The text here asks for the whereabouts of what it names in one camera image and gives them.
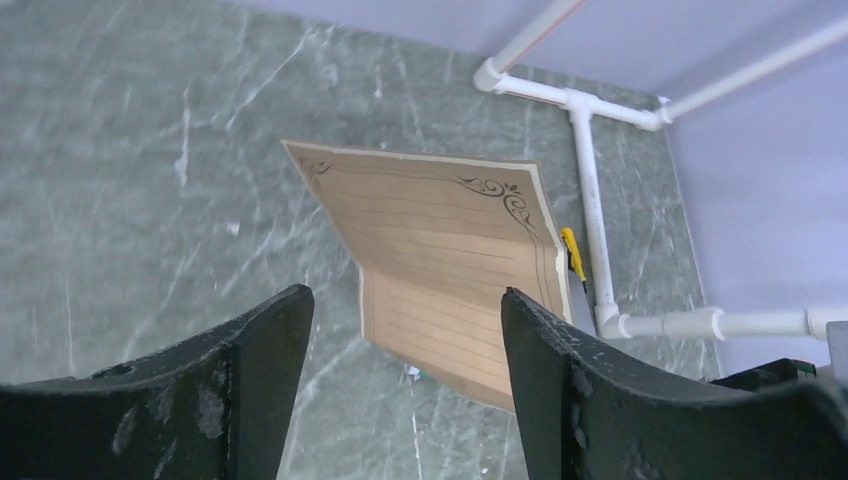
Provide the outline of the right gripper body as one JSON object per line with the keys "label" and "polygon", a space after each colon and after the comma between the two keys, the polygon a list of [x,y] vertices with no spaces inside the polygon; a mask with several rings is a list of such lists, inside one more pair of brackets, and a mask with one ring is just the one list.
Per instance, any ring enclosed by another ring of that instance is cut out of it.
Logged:
{"label": "right gripper body", "polygon": [[782,358],[728,377],[711,380],[710,383],[736,390],[760,390],[782,383],[812,379],[816,376],[814,364]]}

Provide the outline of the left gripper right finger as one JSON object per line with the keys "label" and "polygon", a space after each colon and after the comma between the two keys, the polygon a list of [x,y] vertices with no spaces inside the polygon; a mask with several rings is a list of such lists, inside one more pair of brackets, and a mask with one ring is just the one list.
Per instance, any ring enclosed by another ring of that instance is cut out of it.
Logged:
{"label": "left gripper right finger", "polygon": [[501,301],[532,479],[843,479],[847,386],[691,380],[567,324],[518,289]]}

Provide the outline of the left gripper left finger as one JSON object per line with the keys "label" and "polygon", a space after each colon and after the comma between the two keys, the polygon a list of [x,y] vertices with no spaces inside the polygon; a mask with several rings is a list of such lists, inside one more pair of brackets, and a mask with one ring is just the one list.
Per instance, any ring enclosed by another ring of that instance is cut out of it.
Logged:
{"label": "left gripper left finger", "polygon": [[2,477],[275,478],[314,308],[298,284],[90,377],[3,385]]}

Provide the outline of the tan lined letter paper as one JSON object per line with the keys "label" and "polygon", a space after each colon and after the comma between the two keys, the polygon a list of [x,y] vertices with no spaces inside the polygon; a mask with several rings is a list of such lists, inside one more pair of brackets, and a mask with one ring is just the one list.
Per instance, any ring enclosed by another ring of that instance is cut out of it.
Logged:
{"label": "tan lined letter paper", "polygon": [[362,337],[472,401],[512,411],[505,291],[572,317],[541,166],[294,140],[283,148],[357,265]]}

